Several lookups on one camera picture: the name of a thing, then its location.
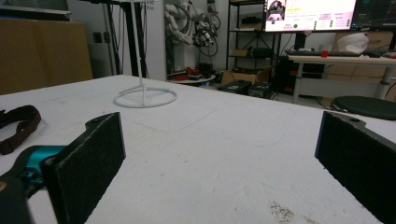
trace black stool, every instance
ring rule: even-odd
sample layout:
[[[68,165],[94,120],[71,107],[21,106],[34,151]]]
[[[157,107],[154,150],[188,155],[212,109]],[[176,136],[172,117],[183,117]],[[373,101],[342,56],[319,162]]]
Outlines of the black stool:
[[[331,108],[376,119],[396,120],[396,103],[365,97],[340,96],[332,100]]]

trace white stand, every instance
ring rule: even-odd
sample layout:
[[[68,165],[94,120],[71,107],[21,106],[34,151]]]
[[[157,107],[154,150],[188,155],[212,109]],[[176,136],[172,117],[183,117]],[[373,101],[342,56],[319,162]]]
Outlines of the white stand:
[[[131,7],[132,7],[132,12],[134,12],[134,2],[141,2],[141,0],[131,0]],[[137,38],[137,28],[136,28],[136,16],[134,16],[134,20],[133,20],[133,26],[134,26],[134,41],[135,43],[138,43],[138,38]],[[137,71],[139,73],[139,85],[132,87],[128,90],[125,91],[120,91],[119,95],[116,96],[114,98],[114,104],[115,105],[119,105],[119,106],[123,106],[123,107],[128,107],[128,108],[148,108],[148,107],[154,107],[154,106],[161,106],[161,105],[167,105],[170,104],[172,102],[174,102],[177,99],[177,93],[175,93],[174,91],[171,91],[169,89],[163,89],[163,88],[153,88],[153,87],[147,87],[144,83],[143,83],[143,78],[142,78],[142,68],[141,68],[141,63],[140,63],[140,49],[139,47],[136,48],[136,58],[138,59],[137,62]],[[142,91],[142,103],[141,104],[125,104],[120,102],[120,98],[122,96],[125,96],[127,94],[130,93],[134,93],[134,92],[141,92]],[[146,104],[146,93],[147,91],[159,91],[162,93],[171,93],[173,95],[173,97],[170,100],[165,100],[164,102],[159,102],[159,103],[155,103],[155,104]]]

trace television screen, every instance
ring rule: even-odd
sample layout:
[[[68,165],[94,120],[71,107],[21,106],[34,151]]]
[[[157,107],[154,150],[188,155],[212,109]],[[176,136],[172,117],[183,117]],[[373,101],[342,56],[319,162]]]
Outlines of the television screen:
[[[351,30],[396,30],[396,1],[358,0],[355,6]]]
[[[349,30],[356,0],[265,0],[265,32]]]

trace brown strap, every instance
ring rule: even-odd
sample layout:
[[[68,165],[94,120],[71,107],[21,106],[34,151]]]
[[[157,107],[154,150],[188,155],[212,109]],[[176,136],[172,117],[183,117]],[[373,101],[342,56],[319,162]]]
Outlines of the brown strap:
[[[14,151],[31,133],[37,129],[41,120],[40,113],[32,105],[24,105],[7,113],[0,111],[0,129],[15,121],[21,121],[17,132],[8,139],[0,142],[0,153],[7,155]]]

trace white desk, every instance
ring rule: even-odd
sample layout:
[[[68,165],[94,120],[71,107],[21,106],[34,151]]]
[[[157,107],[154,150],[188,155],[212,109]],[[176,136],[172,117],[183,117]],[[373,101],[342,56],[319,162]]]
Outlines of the white desk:
[[[145,83],[178,98],[147,109],[113,105],[118,91],[138,84],[130,76],[0,95],[0,109],[34,105],[43,119],[14,153],[0,155],[0,174],[23,149],[68,145],[85,122],[119,111],[127,157],[88,223],[377,223],[314,157],[322,110]],[[359,118],[396,141],[394,122]],[[46,191],[29,205],[36,223],[56,223]]]
[[[343,95],[361,95],[384,99],[389,89],[390,77],[396,60],[389,58],[359,58],[359,57],[327,57],[319,56],[289,56],[289,59],[299,63],[298,74],[294,86],[293,102],[297,103],[299,95],[337,97]],[[339,80],[303,78],[304,63],[344,64],[357,66],[386,67],[380,83],[357,83]]]

